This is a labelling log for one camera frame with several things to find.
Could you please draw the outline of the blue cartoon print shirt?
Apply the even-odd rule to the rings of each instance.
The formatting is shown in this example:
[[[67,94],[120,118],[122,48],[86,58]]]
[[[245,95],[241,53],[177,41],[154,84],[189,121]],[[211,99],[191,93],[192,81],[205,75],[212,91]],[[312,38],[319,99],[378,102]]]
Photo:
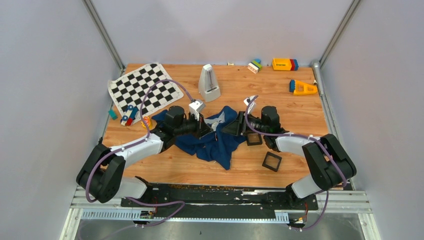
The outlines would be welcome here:
[[[212,127],[213,132],[198,139],[192,134],[181,135],[176,138],[175,145],[189,155],[195,155],[204,161],[216,161],[225,170],[231,168],[232,153],[240,144],[246,141],[242,135],[234,136],[222,129],[233,122],[238,113],[230,106],[226,105],[222,110],[205,119],[205,122]]]

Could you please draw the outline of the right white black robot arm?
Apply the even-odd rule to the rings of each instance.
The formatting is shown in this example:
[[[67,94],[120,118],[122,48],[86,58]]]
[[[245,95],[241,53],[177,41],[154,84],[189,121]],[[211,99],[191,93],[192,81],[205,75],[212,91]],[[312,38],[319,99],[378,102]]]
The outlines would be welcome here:
[[[286,187],[286,204],[298,209],[306,198],[337,185],[346,185],[347,180],[356,175],[357,170],[351,158],[333,134],[321,137],[304,136],[285,130],[274,106],[265,106],[261,116],[255,117],[240,111],[236,119],[222,129],[233,136],[259,134],[266,146],[275,152],[303,156],[309,175]]]

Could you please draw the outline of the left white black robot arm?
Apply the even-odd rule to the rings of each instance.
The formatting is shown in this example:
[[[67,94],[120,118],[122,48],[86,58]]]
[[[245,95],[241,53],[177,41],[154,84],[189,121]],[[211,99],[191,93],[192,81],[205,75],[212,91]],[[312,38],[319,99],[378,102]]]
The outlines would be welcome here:
[[[140,177],[124,177],[124,170],[149,156],[160,154],[176,142],[178,136],[192,135],[197,139],[213,132],[202,114],[185,114],[180,106],[170,107],[163,120],[145,136],[123,145],[107,147],[101,141],[93,148],[76,183],[85,189],[90,203],[107,203],[114,197],[134,198],[140,206],[149,206],[153,193]]]

